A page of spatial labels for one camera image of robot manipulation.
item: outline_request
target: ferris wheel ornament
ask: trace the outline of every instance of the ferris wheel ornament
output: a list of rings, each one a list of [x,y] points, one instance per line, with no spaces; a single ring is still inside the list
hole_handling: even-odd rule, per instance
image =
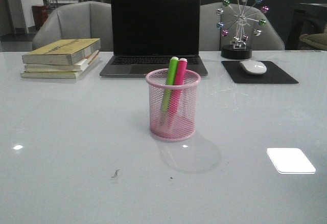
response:
[[[249,24],[249,21],[256,21],[257,25],[262,27],[266,24],[265,19],[253,19],[252,16],[255,14],[262,12],[267,13],[269,11],[269,7],[262,6],[260,11],[257,12],[249,12],[252,7],[256,4],[261,4],[263,0],[254,0],[254,4],[250,7],[246,7],[249,0],[237,0],[238,10],[235,10],[230,5],[229,0],[223,0],[223,7],[229,7],[232,10],[232,14],[228,14],[233,17],[233,19],[229,22],[218,22],[216,27],[220,30],[220,34],[223,37],[228,37],[230,35],[229,29],[236,25],[236,30],[230,44],[222,47],[221,56],[229,59],[248,59],[252,57],[252,48],[247,45],[247,41],[249,39],[250,33],[246,33],[244,30],[245,26],[249,26],[252,29],[252,34],[254,36],[260,36],[262,30],[252,27]],[[223,8],[218,8],[216,11],[217,15],[225,14],[225,10]]]

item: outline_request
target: desk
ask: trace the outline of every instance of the desk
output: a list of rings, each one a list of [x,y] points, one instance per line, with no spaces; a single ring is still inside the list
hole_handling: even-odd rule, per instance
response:
[[[21,55],[0,53],[2,224],[327,223],[327,52],[253,52],[288,85],[235,84],[200,53],[196,132],[176,143],[150,135],[144,79],[99,76],[112,53],[77,80],[21,79]],[[270,147],[316,173],[278,173]]]

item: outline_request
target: pen holder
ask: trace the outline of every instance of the pen holder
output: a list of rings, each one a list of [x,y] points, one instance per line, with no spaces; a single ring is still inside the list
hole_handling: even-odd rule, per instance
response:
[[[150,130],[158,138],[180,141],[195,132],[199,74],[186,70],[183,85],[166,85],[168,69],[146,75],[149,84]]]

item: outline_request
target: mouse pad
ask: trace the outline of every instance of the mouse pad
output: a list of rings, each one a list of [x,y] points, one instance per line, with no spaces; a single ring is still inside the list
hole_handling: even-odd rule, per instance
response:
[[[296,81],[289,74],[271,61],[262,61],[267,71],[261,75],[247,74],[240,66],[240,61],[222,61],[225,69],[235,83],[269,83],[269,84],[296,84]]]

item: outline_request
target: chair backrest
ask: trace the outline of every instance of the chair backrest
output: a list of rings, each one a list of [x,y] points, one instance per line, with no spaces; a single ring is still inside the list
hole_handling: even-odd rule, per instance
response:
[[[111,4],[83,2],[57,8],[35,35],[32,47],[74,38],[100,38],[101,50],[112,51]]]
[[[217,15],[218,8],[222,8],[224,13]],[[244,26],[245,33],[248,35],[247,45],[250,45],[253,50],[284,50],[285,45],[283,40],[276,33],[266,16],[257,8],[245,7],[246,15],[251,14],[253,20],[248,19],[247,25]],[[231,26],[228,22],[234,22],[235,16],[239,12],[239,5],[230,4],[230,7],[223,7],[222,3],[212,3],[207,5],[201,5],[200,7],[200,51],[217,51],[221,50],[221,47],[229,44],[232,38],[235,36],[236,24]],[[264,26],[259,26],[258,20],[266,20]],[[221,36],[220,30],[217,29],[216,24],[218,22],[225,23],[224,29],[231,26],[229,34],[227,36]],[[260,36],[254,36],[254,29],[262,30]]]

